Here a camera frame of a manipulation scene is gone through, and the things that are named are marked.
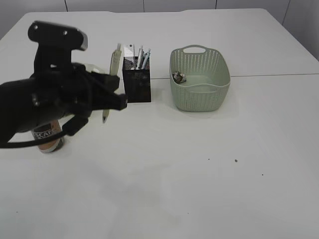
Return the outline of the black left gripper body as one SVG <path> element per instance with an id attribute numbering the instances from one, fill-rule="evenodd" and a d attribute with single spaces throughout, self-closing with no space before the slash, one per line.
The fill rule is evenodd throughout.
<path id="1" fill-rule="evenodd" d="M 110 75 L 87 72 L 83 64 L 72 63 L 70 72 L 33 73 L 31 78 L 35 86 L 31 92 L 30 129 L 72 115 L 62 130 L 73 136 L 88 123 L 92 111 L 121 111 L 128 104 L 126 95 L 115 93 L 119 87 L 118 76 L 115 76 L 115 85 L 109 87 Z"/>

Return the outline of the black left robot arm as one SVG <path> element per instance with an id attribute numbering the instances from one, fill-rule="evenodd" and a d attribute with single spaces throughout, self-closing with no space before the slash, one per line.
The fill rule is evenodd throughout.
<path id="1" fill-rule="evenodd" d="M 93 111 L 127 107 L 125 94 L 116 94 L 118 76 L 88 72 L 73 63 L 62 70 L 33 73 L 30 78 L 0 86 L 0 147 L 39 146 L 64 136 L 73 136 L 89 121 Z M 44 139 L 12 142 L 16 133 L 31 131 L 71 115 L 62 131 Z"/>

